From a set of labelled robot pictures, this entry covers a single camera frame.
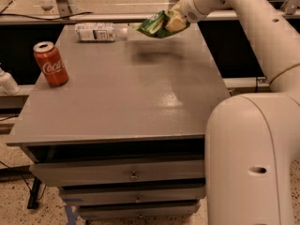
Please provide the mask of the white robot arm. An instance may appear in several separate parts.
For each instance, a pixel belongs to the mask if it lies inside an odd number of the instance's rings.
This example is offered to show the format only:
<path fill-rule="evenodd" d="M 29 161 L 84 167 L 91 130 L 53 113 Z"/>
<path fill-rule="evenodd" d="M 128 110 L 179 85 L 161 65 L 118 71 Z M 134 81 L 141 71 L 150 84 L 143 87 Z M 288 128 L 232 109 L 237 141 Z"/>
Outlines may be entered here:
<path fill-rule="evenodd" d="M 300 153 L 300 36 L 267 0 L 180 0 L 191 23 L 231 7 L 269 83 L 219 103 L 205 132 L 209 225 L 294 225 L 290 167 Z"/>

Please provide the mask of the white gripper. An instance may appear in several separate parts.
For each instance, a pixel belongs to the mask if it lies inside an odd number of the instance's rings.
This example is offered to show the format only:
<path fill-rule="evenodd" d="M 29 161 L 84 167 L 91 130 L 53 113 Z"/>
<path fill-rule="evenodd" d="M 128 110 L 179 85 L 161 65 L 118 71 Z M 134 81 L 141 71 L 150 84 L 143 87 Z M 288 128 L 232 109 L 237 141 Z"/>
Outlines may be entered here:
<path fill-rule="evenodd" d="M 179 32 L 184 30 L 189 23 L 197 23 L 204 20 L 207 15 L 196 8 L 195 0 L 179 0 L 168 13 L 169 20 L 165 28 L 169 32 Z"/>

